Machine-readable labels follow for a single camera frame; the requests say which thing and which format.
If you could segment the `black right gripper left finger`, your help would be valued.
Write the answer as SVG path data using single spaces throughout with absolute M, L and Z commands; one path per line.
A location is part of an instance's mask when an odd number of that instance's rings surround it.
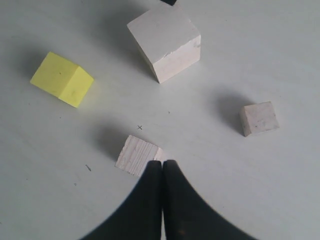
M 151 160 L 119 208 L 84 240 L 159 240 L 162 234 L 162 163 Z

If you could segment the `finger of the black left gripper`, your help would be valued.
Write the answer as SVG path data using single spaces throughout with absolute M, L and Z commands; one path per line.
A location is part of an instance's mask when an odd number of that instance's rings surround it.
M 170 6 L 174 6 L 175 3 L 177 2 L 177 0 L 161 0 L 161 1 L 170 5 Z

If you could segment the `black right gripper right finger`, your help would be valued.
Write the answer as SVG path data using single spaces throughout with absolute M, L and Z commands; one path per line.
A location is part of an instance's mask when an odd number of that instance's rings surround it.
M 214 211 L 195 191 L 178 163 L 162 170 L 165 236 L 168 240 L 245 240 L 247 234 Z

